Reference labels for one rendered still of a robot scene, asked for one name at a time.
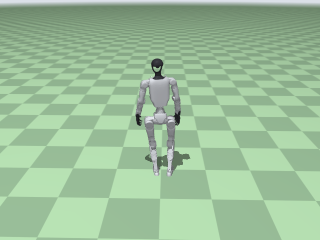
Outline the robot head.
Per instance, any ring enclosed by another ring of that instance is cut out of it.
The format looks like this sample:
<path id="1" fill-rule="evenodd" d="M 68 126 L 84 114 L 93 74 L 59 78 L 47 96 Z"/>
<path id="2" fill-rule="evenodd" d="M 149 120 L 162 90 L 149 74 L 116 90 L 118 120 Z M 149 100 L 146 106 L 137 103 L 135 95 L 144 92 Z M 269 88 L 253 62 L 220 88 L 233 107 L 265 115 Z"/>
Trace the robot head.
<path id="1" fill-rule="evenodd" d="M 163 77 L 161 75 L 161 70 L 162 70 L 162 67 L 163 67 L 163 61 L 159 58 L 156 58 L 154 59 L 152 62 L 151 62 L 151 67 L 152 67 L 152 70 L 153 72 L 155 73 L 155 77 L 152 78 L 152 79 L 155 79 L 155 80 L 161 80 L 161 79 L 164 79 L 165 77 Z M 153 67 L 156 67 L 156 68 L 159 68 L 160 67 L 160 70 L 158 72 L 154 71 L 154 68 Z"/>

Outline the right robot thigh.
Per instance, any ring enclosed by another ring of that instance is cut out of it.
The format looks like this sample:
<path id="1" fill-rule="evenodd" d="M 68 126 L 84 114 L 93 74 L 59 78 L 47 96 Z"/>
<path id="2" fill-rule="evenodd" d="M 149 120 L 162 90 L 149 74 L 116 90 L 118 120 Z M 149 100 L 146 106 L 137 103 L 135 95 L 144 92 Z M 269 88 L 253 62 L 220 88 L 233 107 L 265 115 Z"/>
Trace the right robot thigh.
<path id="1" fill-rule="evenodd" d="M 168 134 L 168 140 L 166 142 L 166 146 L 170 149 L 172 149 L 172 143 L 175 141 L 175 118 L 172 115 L 169 115 L 166 117 L 167 122 L 166 122 L 166 127 L 167 127 L 167 134 Z"/>

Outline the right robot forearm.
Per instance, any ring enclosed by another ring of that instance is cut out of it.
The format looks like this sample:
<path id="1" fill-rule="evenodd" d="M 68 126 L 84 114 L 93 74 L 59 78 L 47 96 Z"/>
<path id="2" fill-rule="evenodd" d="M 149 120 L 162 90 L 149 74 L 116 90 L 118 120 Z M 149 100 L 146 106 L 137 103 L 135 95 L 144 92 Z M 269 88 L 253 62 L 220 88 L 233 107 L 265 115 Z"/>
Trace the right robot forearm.
<path id="1" fill-rule="evenodd" d="M 174 101 L 174 109 L 175 109 L 175 113 L 178 114 L 178 112 L 181 112 L 181 100 L 179 98 L 179 100 Z"/>

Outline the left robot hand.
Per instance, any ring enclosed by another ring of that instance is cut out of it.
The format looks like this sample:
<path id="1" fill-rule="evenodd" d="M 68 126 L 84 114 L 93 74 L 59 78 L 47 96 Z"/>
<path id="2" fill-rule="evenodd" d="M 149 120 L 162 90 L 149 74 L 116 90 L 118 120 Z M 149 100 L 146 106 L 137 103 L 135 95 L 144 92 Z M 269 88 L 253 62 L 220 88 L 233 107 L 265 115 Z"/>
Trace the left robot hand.
<path id="1" fill-rule="evenodd" d="M 139 126 L 141 126 L 141 124 L 142 124 L 142 120 L 140 120 L 140 118 L 141 118 L 141 116 L 139 114 L 136 114 L 136 122 L 137 122 L 137 125 L 139 125 Z"/>

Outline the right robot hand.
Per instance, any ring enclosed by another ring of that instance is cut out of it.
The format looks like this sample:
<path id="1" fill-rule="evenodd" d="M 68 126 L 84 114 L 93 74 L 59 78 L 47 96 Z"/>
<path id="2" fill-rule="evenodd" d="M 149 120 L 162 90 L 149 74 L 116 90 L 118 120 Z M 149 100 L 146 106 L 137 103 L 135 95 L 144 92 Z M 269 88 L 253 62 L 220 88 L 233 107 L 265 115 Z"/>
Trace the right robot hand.
<path id="1" fill-rule="evenodd" d="M 178 112 L 178 114 L 175 113 L 175 115 L 173 117 L 175 117 L 175 125 L 179 125 L 180 124 L 180 114 L 181 111 Z"/>

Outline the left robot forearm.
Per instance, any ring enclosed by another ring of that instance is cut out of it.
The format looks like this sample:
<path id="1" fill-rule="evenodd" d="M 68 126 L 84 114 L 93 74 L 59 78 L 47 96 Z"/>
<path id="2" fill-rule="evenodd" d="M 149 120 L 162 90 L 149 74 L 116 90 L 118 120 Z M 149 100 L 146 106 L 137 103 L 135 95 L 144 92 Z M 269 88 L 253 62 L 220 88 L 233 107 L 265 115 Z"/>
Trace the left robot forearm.
<path id="1" fill-rule="evenodd" d="M 139 104 L 139 98 L 138 98 L 138 100 L 137 100 L 137 105 L 136 105 L 136 106 L 137 106 L 137 107 L 136 107 L 136 113 L 135 113 L 135 115 L 136 115 L 136 114 L 139 114 L 139 116 L 141 116 L 143 104 Z"/>

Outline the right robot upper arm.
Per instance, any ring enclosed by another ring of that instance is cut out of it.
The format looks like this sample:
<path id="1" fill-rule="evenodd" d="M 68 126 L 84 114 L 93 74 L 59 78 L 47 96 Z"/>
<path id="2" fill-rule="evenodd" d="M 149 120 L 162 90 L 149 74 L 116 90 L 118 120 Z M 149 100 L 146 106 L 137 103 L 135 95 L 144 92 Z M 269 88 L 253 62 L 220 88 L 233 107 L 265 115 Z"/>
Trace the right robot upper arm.
<path id="1" fill-rule="evenodd" d="M 177 86 L 177 81 L 173 77 L 168 77 L 168 79 L 169 79 L 169 84 L 171 85 L 171 90 L 173 93 L 172 100 L 174 102 L 178 101 L 180 99 L 180 97 L 179 97 L 179 90 L 178 90 L 178 86 Z"/>

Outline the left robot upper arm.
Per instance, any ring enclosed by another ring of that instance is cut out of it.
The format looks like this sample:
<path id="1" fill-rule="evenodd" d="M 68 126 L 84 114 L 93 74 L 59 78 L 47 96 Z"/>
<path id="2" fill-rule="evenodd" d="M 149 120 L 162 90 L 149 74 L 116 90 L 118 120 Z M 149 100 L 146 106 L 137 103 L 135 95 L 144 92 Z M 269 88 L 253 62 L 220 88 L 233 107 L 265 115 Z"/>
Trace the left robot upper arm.
<path id="1" fill-rule="evenodd" d="M 149 79 L 142 80 L 140 83 L 140 89 L 139 89 L 139 104 L 145 104 L 145 95 L 146 95 L 146 88 L 149 86 Z"/>

